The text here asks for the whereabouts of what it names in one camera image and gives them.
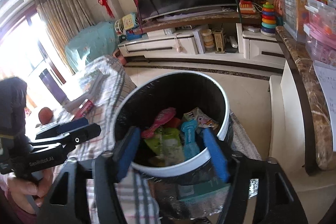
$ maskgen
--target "human hand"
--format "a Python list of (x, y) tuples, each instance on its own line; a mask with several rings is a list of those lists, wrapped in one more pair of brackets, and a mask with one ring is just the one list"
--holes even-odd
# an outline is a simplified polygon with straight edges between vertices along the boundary
[(41, 207), (44, 196), (53, 183), (52, 168), (45, 169), (42, 173), (43, 178), (38, 185), (28, 180), (16, 178), (14, 174), (8, 178), (7, 185), (14, 202), (27, 213), (34, 214), (35, 211), (29, 204), (26, 195), (38, 196), (35, 203), (38, 207)]

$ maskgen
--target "teal cover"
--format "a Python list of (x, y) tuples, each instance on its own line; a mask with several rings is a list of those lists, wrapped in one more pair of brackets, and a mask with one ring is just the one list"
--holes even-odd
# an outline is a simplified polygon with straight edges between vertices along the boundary
[(78, 72), (96, 58), (112, 55), (118, 42), (114, 21), (100, 22), (81, 30), (68, 42), (64, 50), (71, 68)]

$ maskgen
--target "snack wrapper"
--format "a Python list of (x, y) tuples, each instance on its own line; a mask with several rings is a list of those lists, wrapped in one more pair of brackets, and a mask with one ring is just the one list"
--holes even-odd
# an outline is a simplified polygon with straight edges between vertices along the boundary
[(194, 108), (190, 112), (187, 112), (187, 113), (183, 114), (183, 119), (182, 120), (186, 120), (186, 121), (196, 120), (197, 123), (198, 123), (198, 127), (201, 127), (201, 128), (211, 127), (211, 128), (213, 128), (213, 130), (216, 130), (218, 128), (218, 122), (209, 118), (198, 107)]

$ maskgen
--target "drawer handle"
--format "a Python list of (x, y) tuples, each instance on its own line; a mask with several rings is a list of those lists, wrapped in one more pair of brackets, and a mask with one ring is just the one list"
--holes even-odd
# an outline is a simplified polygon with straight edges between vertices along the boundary
[(175, 43), (176, 43), (176, 51), (177, 52), (182, 52), (182, 45), (181, 45), (180, 41), (177, 39), (177, 35), (178, 35), (178, 33), (174, 34), (174, 40), (175, 40)]
[(283, 54), (278, 54), (278, 53), (275, 53), (275, 52), (264, 52), (264, 51), (261, 51), (261, 54), (262, 55), (268, 55), (268, 56), (275, 56), (275, 57), (285, 58), (285, 56)]
[(143, 49), (143, 50), (131, 50), (129, 52), (150, 52), (150, 51), (161, 51), (161, 50), (172, 50), (173, 47), (164, 47), (164, 48), (150, 48), (150, 49)]

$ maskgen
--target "paper sheet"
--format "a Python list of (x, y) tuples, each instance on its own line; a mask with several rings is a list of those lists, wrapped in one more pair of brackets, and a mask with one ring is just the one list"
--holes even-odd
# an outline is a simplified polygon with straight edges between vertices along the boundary
[(333, 132), (333, 147), (336, 152), (336, 70), (326, 68), (325, 64), (319, 61), (314, 61), (314, 69), (328, 105)]

